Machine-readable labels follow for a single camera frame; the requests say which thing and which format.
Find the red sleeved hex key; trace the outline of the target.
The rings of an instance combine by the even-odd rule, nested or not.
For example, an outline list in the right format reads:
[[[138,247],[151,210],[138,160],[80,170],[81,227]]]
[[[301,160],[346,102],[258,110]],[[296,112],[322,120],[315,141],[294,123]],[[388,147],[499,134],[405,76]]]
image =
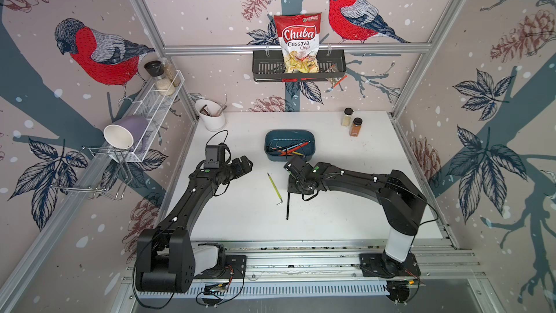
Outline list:
[[[304,142],[301,142],[301,143],[297,143],[297,144],[295,144],[291,147],[287,147],[286,149],[283,149],[283,150],[280,149],[279,153],[280,153],[281,156],[289,156],[291,154],[295,154],[298,151],[298,149],[304,148],[304,146],[307,146],[309,144],[310,144],[309,141],[304,141]]]

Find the long black hex key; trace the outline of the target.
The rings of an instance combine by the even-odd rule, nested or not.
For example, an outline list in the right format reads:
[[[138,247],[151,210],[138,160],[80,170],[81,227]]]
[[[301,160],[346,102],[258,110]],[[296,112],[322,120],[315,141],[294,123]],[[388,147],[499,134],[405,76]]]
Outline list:
[[[300,140],[297,141],[287,141],[287,140],[278,140],[273,139],[266,145],[266,150],[268,152],[286,152],[288,150],[293,149],[294,147],[299,146],[303,142]]]

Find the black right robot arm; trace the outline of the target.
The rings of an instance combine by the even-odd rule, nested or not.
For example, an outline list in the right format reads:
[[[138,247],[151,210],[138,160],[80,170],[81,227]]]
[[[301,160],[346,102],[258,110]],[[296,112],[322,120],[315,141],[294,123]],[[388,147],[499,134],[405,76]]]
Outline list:
[[[308,196],[337,191],[375,201],[382,206],[390,231],[385,259],[403,263],[420,228],[427,200],[401,171],[369,174],[339,168],[326,162],[314,166],[297,157],[284,165],[289,173],[288,193]]]

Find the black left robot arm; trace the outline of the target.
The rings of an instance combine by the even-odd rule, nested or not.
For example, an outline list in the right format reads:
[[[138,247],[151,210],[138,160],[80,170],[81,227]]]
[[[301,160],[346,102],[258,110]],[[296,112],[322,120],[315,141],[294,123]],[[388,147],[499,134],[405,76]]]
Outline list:
[[[193,246],[191,231],[218,188],[248,174],[252,168],[253,162],[246,156],[220,168],[198,164],[174,209],[158,226],[143,230],[138,237],[134,267],[138,291],[184,294],[195,276],[207,270],[224,270],[224,248],[216,243]]]

